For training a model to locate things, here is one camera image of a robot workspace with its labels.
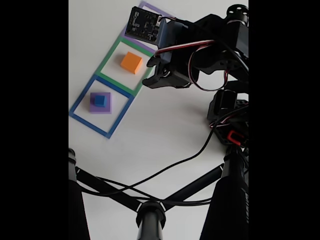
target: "wooden block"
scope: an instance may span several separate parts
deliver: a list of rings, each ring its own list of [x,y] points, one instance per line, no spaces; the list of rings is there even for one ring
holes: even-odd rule
[[[121,67],[123,67],[125,70],[129,71],[130,73],[136,74],[141,65],[143,63],[143,59],[140,56],[137,56],[133,54],[132,52],[129,52],[125,55],[121,62]]]

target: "black pole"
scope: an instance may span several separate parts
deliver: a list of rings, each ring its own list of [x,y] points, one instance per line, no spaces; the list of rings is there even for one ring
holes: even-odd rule
[[[68,235],[69,240],[90,240],[84,200],[76,177],[75,152],[69,148]]]
[[[249,239],[249,187],[244,180],[241,149],[232,146],[224,158],[200,240]]]
[[[209,186],[210,184],[220,179],[222,174],[221,168],[223,167],[224,167],[224,164],[217,166],[216,168],[209,171],[205,175],[201,176],[197,180],[193,181],[189,185],[183,187],[176,193],[168,196],[165,200],[178,201],[178,202],[182,202],[186,200],[187,198],[191,197],[192,195],[196,194],[200,190],[204,189],[205,187]],[[165,207],[165,210],[168,211],[174,206],[169,204],[164,204],[164,207]]]
[[[163,240],[162,229],[166,223],[166,215],[158,202],[144,202],[136,217],[139,227],[137,240]]]

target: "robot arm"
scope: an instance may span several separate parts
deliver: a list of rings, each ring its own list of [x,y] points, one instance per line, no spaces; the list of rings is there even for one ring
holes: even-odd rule
[[[240,83],[247,85],[248,23],[249,9],[240,4],[229,7],[226,18],[210,14],[194,23],[163,17],[134,7],[125,35],[157,45],[160,50],[169,46],[214,40],[214,44],[198,51],[192,58],[191,70],[194,81],[198,81],[200,71],[210,75],[218,70],[228,70],[228,73]],[[188,63],[198,48],[199,46],[192,46],[156,53],[147,63],[148,67],[155,66],[155,74],[143,80],[143,85],[151,89],[169,86],[177,89],[190,87],[192,81],[188,75]]]

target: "black cable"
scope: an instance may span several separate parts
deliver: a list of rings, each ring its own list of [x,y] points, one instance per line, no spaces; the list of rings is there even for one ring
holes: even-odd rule
[[[147,177],[146,179],[141,180],[141,181],[139,181],[139,182],[137,182],[137,183],[135,183],[135,184],[133,184],[133,185],[126,186],[126,187],[124,187],[124,188],[122,188],[122,189],[119,189],[119,190],[117,190],[117,191],[107,192],[107,193],[100,192],[100,193],[96,193],[95,195],[96,195],[96,196],[101,196],[101,197],[108,197],[108,196],[111,196],[111,195],[113,195],[113,194],[122,193],[122,192],[125,191],[125,190],[128,190],[128,189],[133,188],[133,187],[135,187],[135,186],[138,186],[138,185],[140,185],[140,184],[142,184],[142,183],[145,183],[146,181],[148,181],[148,180],[150,180],[150,179],[158,176],[159,174],[163,173],[164,171],[166,171],[166,170],[168,170],[168,169],[170,169],[170,168],[172,168],[172,167],[174,167],[174,166],[176,166],[176,165],[182,164],[182,163],[184,163],[184,162],[187,162],[187,161],[189,161],[189,160],[192,160],[192,159],[196,158],[197,156],[199,156],[199,155],[205,150],[205,148],[207,147],[207,145],[208,145],[208,143],[209,143],[212,135],[214,134],[215,128],[217,127],[217,125],[218,125],[221,121],[223,121],[225,118],[227,118],[227,117],[229,117],[229,116],[231,116],[231,115],[235,115],[235,114],[241,113],[243,110],[247,109],[248,107],[249,107],[249,104],[246,104],[246,105],[244,105],[244,106],[242,106],[242,107],[240,107],[240,108],[234,109],[234,110],[226,113],[226,114],[223,115],[222,117],[220,117],[220,118],[213,124],[212,130],[210,131],[209,136],[208,136],[208,138],[206,139],[203,147],[202,147],[202,148],[200,149],[200,151],[197,152],[195,155],[193,155],[193,156],[191,156],[191,157],[188,157],[188,158],[186,158],[186,159],[184,159],[184,160],[178,161],[178,162],[176,162],[176,163],[173,163],[173,164],[171,164],[170,166],[165,167],[164,169],[158,171],[157,173],[155,173],[155,174]]]
[[[121,186],[121,187],[125,187],[125,188],[126,188],[126,187],[129,187],[128,185],[122,184],[122,183],[117,182],[117,181],[109,180],[109,179],[106,179],[106,178],[103,178],[103,177],[100,177],[100,176],[97,176],[97,178],[98,178],[98,179],[101,179],[102,181],[108,182],[108,183],[112,183],[112,184],[119,185],[119,186]],[[148,193],[145,193],[145,192],[143,192],[143,191],[140,191],[140,190],[138,190],[138,189],[136,189],[136,188],[134,188],[134,187],[130,187],[129,189],[132,190],[132,191],[135,191],[135,192],[137,192],[137,193],[139,193],[139,194],[145,195],[146,197],[154,198],[154,196],[151,196],[151,195],[149,195]]]
[[[80,188],[81,188],[81,191],[86,194],[99,196],[99,197],[106,197],[106,196],[101,196],[101,194],[99,192],[91,191],[89,189],[84,188],[83,186],[80,186]],[[207,201],[211,200],[211,198],[207,198],[207,199],[198,200],[198,201],[171,201],[171,200],[166,200],[166,199],[159,199],[156,197],[140,197],[140,196],[131,196],[131,198],[136,199],[136,200],[162,202],[164,204],[181,206],[181,207],[188,207],[188,206],[193,207],[193,206],[206,205],[206,204],[210,204],[210,202],[207,202]]]

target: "purple square block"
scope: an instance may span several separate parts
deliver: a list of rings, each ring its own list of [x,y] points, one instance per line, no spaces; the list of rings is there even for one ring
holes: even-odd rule
[[[106,97],[106,106],[95,106],[95,97],[97,95]],[[91,92],[90,93],[90,113],[92,114],[110,114],[111,113],[111,93],[110,92]]]

